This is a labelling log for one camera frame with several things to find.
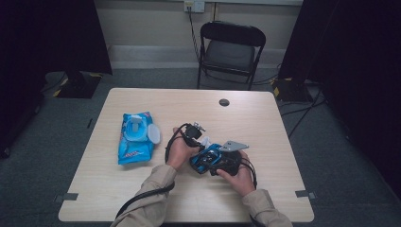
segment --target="gray carpet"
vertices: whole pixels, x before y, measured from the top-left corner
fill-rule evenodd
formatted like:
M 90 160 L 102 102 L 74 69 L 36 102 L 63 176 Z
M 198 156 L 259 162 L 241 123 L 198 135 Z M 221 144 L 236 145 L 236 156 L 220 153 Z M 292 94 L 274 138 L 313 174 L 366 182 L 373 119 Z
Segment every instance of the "gray carpet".
M 276 73 L 259 69 L 255 81 Z M 191 68 L 118 69 L 101 80 L 92 99 L 54 98 L 56 88 L 45 92 L 41 110 L 10 147 L 11 156 L 0 161 L 0 226 L 109 226 L 63 223 L 58 219 L 61 204 L 54 202 L 68 190 L 108 92 L 113 87 L 195 89 L 196 75 L 197 69 Z M 47 75 L 48 86 L 61 77 L 62 73 Z M 215 79 L 202 83 L 204 89 L 246 89 L 243 84 Z M 261 83 L 253 90 L 271 92 L 268 84 Z M 315 96 L 318 87 L 310 86 L 309 91 Z M 277 104 L 282 114 L 307 107 Z M 288 132 L 303 113 L 283 116 Z M 315 220 L 294 226 L 401 226 L 398 199 L 371 162 L 347 141 L 342 124 L 327 105 L 305 116 L 290 143 L 306 189 L 318 197 L 311 201 Z

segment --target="wall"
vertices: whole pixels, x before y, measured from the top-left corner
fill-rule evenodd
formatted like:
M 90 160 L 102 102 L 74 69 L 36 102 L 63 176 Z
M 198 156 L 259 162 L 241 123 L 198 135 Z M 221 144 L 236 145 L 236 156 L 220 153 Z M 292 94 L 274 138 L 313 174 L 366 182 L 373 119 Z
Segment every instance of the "wall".
M 213 20 L 214 3 L 204 13 L 195 13 L 193 24 L 199 36 L 201 25 Z M 192 46 L 188 14 L 183 2 L 96 1 L 107 44 Z M 268 37 L 266 48 L 285 49 L 300 6 L 218 3 L 219 20 L 257 26 Z
M 284 58 L 301 7 L 299 0 L 265 1 L 286 5 L 206 3 L 204 13 L 192 14 L 198 44 L 201 26 L 213 19 L 256 26 L 268 38 L 259 66 L 275 68 Z M 197 67 L 183 1 L 95 3 L 106 44 L 112 46 L 109 56 L 113 68 Z

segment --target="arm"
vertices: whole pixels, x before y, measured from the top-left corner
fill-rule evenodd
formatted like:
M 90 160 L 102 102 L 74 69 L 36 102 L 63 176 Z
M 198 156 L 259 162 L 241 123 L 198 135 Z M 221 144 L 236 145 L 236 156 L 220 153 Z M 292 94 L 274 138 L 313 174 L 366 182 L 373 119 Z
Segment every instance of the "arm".
M 135 196 L 171 185 L 176 175 L 177 171 L 171 166 L 156 166 Z M 163 193 L 134 202 L 113 222 L 112 226 L 160 226 L 165 220 L 167 197 L 168 193 Z
M 242 158 L 249 160 L 248 155 L 244 151 L 241 150 L 240 153 Z M 269 192 L 254 188 L 251 172 L 248 168 L 241 165 L 235 176 L 231 176 L 222 169 L 218 169 L 218 175 L 230 183 L 232 188 L 242 197 L 242 203 L 248 208 L 251 217 L 259 222 L 256 226 L 292 226 L 287 216 L 274 208 Z
M 198 149 L 190 148 L 182 138 L 175 139 L 166 164 L 152 169 L 150 176 L 142 183 L 136 195 L 171 185 L 177 171 L 184 163 L 188 163 L 189 158 L 196 152 Z M 167 197 L 168 193 L 157 194 L 132 203 L 117 217 L 112 227 L 160 226 L 166 217 Z

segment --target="beige sleeve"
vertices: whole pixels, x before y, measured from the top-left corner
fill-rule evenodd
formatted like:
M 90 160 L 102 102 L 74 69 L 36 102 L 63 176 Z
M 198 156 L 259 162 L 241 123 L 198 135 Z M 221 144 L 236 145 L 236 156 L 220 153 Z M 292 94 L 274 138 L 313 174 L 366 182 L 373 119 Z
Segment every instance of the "beige sleeve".
M 248 208 L 253 219 L 269 227 L 289 227 L 291 221 L 274 208 L 269 192 L 257 189 L 242 198 L 242 203 Z
M 156 166 L 142 183 L 136 195 L 153 189 L 167 187 L 174 182 L 177 171 L 168 165 Z M 132 203 L 112 224 L 112 226 L 160 226 L 166 217 L 168 193 L 143 198 Z

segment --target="baseboard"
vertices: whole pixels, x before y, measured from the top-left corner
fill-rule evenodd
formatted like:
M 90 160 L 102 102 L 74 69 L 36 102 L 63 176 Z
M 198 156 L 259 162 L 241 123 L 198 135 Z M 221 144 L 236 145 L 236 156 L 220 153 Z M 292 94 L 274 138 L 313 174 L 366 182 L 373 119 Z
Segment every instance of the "baseboard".
M 110 45 L 108 51 L 113 69 L 198 67 L 193 47 Z M 264 49 L 258 66 L 276 68 L 285 53 L 285 49 Z

